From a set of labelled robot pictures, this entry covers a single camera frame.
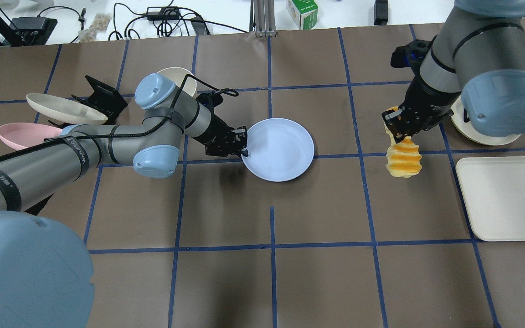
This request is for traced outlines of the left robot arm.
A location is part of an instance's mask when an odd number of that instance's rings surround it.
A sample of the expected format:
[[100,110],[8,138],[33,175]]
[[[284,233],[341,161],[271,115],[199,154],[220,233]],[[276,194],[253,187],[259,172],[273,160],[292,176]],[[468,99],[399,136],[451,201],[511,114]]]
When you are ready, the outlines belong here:
[[154,179],[170,177],[184,135],[210,156],[248,155],[245,127],[213,112],[231,88],[194,98],[152,73],[134,99],[141,125],[74,125],[36,146],[0,156],[0,328],[84,328],[92,310],[93,261],[69,227],[26,210],[100,164],[129,165]]

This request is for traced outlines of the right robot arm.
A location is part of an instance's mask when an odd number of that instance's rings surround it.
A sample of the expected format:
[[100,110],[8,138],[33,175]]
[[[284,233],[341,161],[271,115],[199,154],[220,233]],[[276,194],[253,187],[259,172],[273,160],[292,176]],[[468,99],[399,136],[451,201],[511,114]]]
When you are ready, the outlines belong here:
[[473,130],[488,137],[525,133],[525,0],[457,0],[433,40],[391,55],[411,68],[398,109],[382,113],[396,143],[439,125],[461,99]]

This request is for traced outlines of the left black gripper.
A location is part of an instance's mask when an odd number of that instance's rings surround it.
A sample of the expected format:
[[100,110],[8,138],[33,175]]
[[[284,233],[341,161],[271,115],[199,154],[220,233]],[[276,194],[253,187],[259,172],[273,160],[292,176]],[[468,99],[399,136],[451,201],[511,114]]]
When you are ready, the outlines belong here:
[[218,116],[211,118],[206,131],[201,135],[201,143],[206,148],[206,155],[227,157],[236,155],[248,157],[247,127],[233,128]]

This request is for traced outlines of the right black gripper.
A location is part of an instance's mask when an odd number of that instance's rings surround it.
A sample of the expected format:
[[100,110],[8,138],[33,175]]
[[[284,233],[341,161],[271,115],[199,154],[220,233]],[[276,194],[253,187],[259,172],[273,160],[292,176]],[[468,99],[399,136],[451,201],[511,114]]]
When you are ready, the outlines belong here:
[[421,131],[429,131],[452,116],[454,98],[406,98],[398,107],[382,112],[382,119],[394,142]]

